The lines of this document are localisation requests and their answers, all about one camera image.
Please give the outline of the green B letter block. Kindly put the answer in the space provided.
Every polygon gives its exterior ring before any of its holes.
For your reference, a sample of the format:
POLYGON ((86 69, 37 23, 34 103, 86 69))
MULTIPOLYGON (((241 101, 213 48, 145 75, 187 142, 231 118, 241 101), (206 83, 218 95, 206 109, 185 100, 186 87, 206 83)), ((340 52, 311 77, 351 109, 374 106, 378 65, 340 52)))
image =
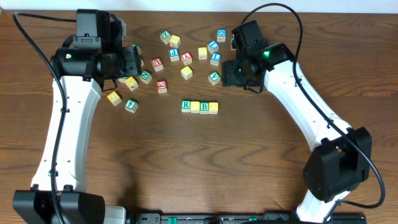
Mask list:
POLYGON ((209 113, 209 102, 200 102, 200 114, 209 113))

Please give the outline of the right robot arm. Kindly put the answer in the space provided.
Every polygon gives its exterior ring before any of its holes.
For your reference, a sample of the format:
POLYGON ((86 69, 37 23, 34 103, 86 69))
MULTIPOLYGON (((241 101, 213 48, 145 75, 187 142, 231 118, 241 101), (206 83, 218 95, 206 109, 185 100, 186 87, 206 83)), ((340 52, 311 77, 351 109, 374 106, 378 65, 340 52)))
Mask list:
POLYGON ((307 193, 295 221, 330 223, 335 207, 369 177, 372 138, 353 129, 323 101, 283 43, 231 44, 236 60, 223 63, 223 86, 271 92, 303 133, 311 155, 303 169, 307 193))

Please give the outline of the yellow O letter block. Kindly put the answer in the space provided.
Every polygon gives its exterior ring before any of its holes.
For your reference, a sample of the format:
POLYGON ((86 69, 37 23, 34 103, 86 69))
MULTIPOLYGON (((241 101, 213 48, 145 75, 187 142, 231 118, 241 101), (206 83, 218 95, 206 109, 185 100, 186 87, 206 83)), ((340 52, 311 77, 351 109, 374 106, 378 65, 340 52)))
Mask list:
POLYGON ((191 113, 199 113, 200 112, 200 102, 199 101, 191 101, 190 102, 190 112, 191 113))

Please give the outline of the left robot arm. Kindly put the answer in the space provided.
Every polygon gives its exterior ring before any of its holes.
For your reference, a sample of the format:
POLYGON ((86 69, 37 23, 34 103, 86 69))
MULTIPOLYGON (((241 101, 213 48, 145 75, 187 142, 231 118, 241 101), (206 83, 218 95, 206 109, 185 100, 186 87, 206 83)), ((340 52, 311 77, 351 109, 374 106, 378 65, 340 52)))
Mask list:
POLYGON ((44 153, 30 190, 15 191, 14 210, 26 223, 134 223, 124 207, 86 191, 86 157, 103 83, 141 73, 137 47, 62 47, 51 65, 57 77, 44 153))

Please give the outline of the green R letter block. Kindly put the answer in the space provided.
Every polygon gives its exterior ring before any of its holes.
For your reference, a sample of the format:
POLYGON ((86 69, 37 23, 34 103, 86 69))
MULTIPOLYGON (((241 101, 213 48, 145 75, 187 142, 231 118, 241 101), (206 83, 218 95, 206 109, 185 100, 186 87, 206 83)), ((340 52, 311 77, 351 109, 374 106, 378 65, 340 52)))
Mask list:
POLYGON ((190 104, 191 104, 190 100, 182 100, 182 102, 181 102, 181 111, 183 113, 189 113, 191 111, 190 104))

